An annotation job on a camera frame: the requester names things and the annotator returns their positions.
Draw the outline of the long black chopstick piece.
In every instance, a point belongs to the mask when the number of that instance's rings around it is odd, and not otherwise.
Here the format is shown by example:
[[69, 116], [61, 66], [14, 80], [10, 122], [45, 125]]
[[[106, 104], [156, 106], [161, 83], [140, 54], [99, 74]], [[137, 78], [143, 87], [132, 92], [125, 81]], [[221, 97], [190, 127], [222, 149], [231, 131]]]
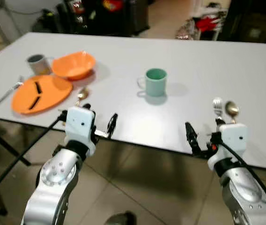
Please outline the long black chopstick piece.
[[36, 107], [36, 105], [37, 105], [37, 103], [39, 102], [39, 99], [40, 99], [41, 97], [40, 96], [37, 96], [35, 99], [34, 99], [34, 102], [31, 104], [31, 106], [29, 107], [29, 110], [30, 111], [32, 111], [35, 107]]

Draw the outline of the small gold spoon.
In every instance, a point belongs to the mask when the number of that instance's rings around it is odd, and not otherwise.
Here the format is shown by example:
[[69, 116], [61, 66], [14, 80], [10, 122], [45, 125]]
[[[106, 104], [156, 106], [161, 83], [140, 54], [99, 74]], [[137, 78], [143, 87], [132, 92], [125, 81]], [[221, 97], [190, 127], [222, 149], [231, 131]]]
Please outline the small gold spoon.
[[89, 88], [88, 87], [83, 87], [79, 93], [77, 94], [77, 102], [75, 103], [76, 106], [80, 106], [82, 101], [84, 99], [87, 99], [89, 97]]

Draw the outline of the long gold spoon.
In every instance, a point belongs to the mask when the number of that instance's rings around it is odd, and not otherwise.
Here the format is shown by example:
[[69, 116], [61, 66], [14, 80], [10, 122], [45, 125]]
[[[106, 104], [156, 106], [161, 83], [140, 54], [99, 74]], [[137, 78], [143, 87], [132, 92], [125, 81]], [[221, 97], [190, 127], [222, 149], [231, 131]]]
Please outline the long gold spoon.
[[236, 117], [239, 115], [239, 107], [234, 101], [227, 101], [225, 103], [225, 112], [231, 118], [231, 123], [236, 123]]

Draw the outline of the silver fork with wide tines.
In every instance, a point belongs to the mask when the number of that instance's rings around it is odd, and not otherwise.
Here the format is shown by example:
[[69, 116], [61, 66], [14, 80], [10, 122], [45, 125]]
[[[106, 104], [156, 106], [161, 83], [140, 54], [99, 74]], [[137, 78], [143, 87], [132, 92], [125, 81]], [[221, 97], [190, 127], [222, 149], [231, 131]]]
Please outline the silver fork with wide tines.
[[212, 101], [212, 107], [214, 110], [214, 113], [216, 115], [216, 118], [221, 120], [222, 114], [223, 114], [223, 102], [221, 97], [215, 97]]

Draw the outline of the dark wooden cabinet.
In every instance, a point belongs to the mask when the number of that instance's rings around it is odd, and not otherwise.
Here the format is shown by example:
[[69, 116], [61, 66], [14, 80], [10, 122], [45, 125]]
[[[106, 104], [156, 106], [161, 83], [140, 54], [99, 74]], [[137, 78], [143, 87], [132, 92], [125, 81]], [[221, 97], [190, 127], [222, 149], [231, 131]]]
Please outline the dark wooden cabinet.
[[217, 41], [266, 44], [266, 0], [230, 0]]

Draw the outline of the orange oval plate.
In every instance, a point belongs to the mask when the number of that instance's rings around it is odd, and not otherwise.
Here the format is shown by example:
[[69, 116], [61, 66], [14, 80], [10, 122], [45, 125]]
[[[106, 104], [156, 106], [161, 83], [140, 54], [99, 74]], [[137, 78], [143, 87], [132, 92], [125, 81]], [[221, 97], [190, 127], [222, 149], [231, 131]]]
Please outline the orange oval plate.
[[[35, 82], [39, 82], [42, 94], [38, 94]], [[16, 90], [12, 98], [11, 109], [18, 114], [37, 114], [55, 107], [67, 98], [72, 90], [73, 84], [60, 77], [52, 75], [37, 75], [24, 81]], [[29, 107], [34, 99], [40, 96], [35, 108], [30, 111]]]

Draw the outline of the black metal table leg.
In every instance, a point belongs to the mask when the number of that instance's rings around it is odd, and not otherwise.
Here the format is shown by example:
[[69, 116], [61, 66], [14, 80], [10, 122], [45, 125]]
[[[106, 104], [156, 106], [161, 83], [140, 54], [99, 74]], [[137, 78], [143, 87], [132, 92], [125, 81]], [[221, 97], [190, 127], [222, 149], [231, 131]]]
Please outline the black metal table leg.
[[16, 157], [30, 143], [33, 132], [31, 126], [0, 119], [0, 148]]

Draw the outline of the orange plastic bowl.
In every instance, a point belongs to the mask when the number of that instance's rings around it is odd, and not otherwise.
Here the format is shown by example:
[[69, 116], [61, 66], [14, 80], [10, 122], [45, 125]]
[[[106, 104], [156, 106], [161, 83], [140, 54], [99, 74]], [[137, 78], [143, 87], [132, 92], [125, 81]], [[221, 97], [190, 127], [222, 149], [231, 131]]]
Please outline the orange plastic bowl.
[[50, 62], [52, 73], [69, 81], [85, 79], [95, 66], [96, 58], [87, 51], [67, 54]]

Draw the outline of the black shelf with items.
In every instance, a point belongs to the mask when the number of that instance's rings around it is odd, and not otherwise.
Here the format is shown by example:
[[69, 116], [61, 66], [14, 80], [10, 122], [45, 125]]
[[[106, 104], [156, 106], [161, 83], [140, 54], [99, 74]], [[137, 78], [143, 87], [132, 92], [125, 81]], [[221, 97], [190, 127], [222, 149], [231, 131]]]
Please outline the black shelf with items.
[[149, 29], [148, 8], [156, 0], [61, 0], [43, 9], [32, 32], [133, 37]]

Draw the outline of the green ceramic mug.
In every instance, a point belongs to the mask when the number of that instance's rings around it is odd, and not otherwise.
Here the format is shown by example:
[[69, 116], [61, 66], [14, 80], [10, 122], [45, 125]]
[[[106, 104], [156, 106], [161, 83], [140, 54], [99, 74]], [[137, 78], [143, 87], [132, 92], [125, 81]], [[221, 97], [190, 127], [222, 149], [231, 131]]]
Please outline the green ceramic mug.
[[166, 94], [167, 72], [161, 68], [151, 68], [143, 77], [137, 79], [137, 85], [145, 96], [161, 97]]

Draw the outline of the red cloth bundle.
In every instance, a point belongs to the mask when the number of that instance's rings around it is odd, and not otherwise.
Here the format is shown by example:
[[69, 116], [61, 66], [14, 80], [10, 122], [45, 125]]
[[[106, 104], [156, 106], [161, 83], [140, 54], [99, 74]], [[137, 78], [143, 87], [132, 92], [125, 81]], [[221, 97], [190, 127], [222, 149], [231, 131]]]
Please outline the red cloth bundle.
[[221, 27], [223, 21], [223, 17], [217, 15], [205, 15], [202, 17], [193, 17], [192, 19], [195, 28], [201, 32], [217, 31]]

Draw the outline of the grey robot foot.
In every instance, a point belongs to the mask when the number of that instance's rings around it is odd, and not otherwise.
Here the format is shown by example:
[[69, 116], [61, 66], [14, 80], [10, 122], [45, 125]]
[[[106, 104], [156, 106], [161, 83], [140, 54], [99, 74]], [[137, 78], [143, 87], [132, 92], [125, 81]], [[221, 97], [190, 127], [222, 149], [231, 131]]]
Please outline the grey robot foot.
[[137, 218], [133, 212], [125, 211], [112, 215], [103, 225], [137, 225]]

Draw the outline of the grey ceramic mug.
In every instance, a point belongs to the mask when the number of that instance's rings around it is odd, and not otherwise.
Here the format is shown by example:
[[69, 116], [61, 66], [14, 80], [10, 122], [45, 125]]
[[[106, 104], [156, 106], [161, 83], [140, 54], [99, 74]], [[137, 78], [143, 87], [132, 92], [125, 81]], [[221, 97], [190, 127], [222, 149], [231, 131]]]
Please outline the grey ceramic mug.
[[26, 59], [34, 75], [51, 75], [52, 69], [47, 56], [43, 54], [33, 54]]

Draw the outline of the silver fork beside plate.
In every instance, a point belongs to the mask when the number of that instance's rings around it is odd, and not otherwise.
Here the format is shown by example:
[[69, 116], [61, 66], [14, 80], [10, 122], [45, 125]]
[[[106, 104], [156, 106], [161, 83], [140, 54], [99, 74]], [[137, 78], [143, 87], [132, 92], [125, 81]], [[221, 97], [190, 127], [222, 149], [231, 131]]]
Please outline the silver fork beside plate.
[[24, 76], [20, 76], [19, 80], [16, 82], [16, 84], [10, 88], [9, 90], [7, 90], [7, 92], [5, 92], [5, 94], [0, 97], [0, 104], [10, 95], [12, 94], [15, 90], [17, 90], [24, 82]]

